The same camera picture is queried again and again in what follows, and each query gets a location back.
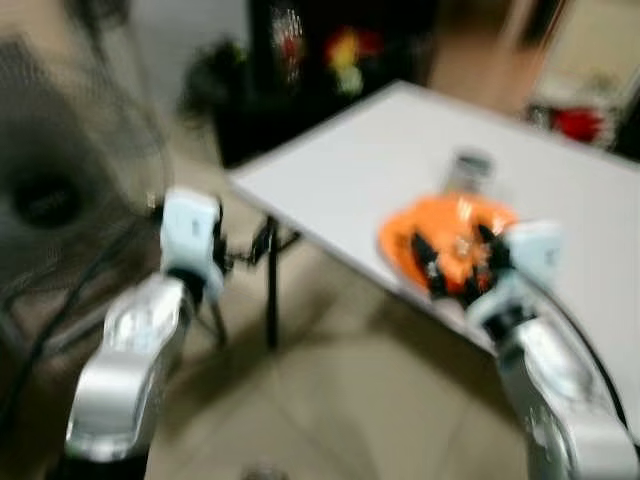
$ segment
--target black table leg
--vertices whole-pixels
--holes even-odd
[[[278,348],[278,222],[267,218],[269,228],[269,262],[267,265],[267,345]]]

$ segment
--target electric fan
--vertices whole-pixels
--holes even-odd
[[[10,38],[0,105],[0,343],[20,369],[0,390],[1,433],[37,362],[96,331],[96,310],[157,267],[168,175],[159,129],[99,68]],[[50,383],[69,375],[58,367]]]

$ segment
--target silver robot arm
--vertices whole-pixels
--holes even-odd
[[[556,226],[516,226],[504,242],[514,264],[548,285],[559,248]],[[514,271],[505,271],[467,311],[494,341],[500,378],[527,435],[529,478],[640,478],[634,444],[602,372],[566,322],[537,315],[534,298]]]
[[[143,458],[137,477],[129,469],[124,478],[144,476],[168,375],[197,304],[203,296],[216,302],[222,291],[223,272],[214,261],[219,222],[215,200],[182,189],[167,193],[162,272],[123,293],[109,308],[102,343],[76,389],[67,460],[113,466]],[[61,477],[87,475],[74,468]]]

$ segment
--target white table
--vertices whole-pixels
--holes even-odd
[[[640,439],[640,173],[524,124],[396,84],[231,175],[236,190],[483,348],[451,304],[433,305],[380,256],[377,231],[437,192],[460,149],[487,152],[498,197],[565,229],[558,293],[603,357]]]

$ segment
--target black cable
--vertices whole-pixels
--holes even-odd
[[[139,223],[139,218],[132,220],[127,228],[114,238],[113,241],[93,259],[93,261],[83,271],[82,275],[75,283],[75,286],[68,292],[60,309],[36,337],[27,359],[22,364],[18,374],[9,387],[7,395],[5,395],[0,404],[0,435],[4,434],[5,430],[8,429],[8,425],[10,420],[13,418],[13,413],[18,400],[20,399],[20,395],[22,394],[27,381],[34,370],[36,363],[42,357],[47,341],[51,338],[55,330],[67,320],[71,311],[78,304],[86,285],[96,275],[98,275],[101,269],[108,264],[109,260],[118,254],[118,252],[120,252],[122,248],[124,248],[138,233]]]
[[[558,313],[560,313],[567,320],[567,322],[569,323],[571,328],[576,332],[578,337],[580,337],[580,340],[582,341],[587,351],[593,358],[593,361],[596,364],[596,368],[598,369],[598,371],[600,372],[600,375],[602,375],[602,378],[604,379],[604,383],[606,384],[607,389],[609,390],[609,395],[611,396],[611,401],[613,402],[613,406],[616,410],[618,419],[620,420],[622,425],[624,425],[624,428],[628,431],[629,426],[627,424],[627,417],[624,413],[624,408],[622,407],[622,401],[620,400],[620,395],[618,394],[618,390],[616,389],[616,386],[613,383],[613,380],[611,379],[609,372],[604,366],[604,363],[602,363],[602,360],[600,360],[600,356],[596,353],[595,348],[591,345],[591,342],[587,338],[587,335],[582,331],[582,328],[580,327],[576,319],[569,312],[568,308],[562,304],[560,299],[556,295],[554,295],[547,287],[545,287],[542,283],[540,283],[536,278],[534,278],[529,273],[519,269],[517,266],[513,264],[511,264],[511,268],[525,281],[525,283],[527,283],[527,285],[529,285],[531,288],[537,291],[551,305],[553,305],[553,307],[558,311]]]

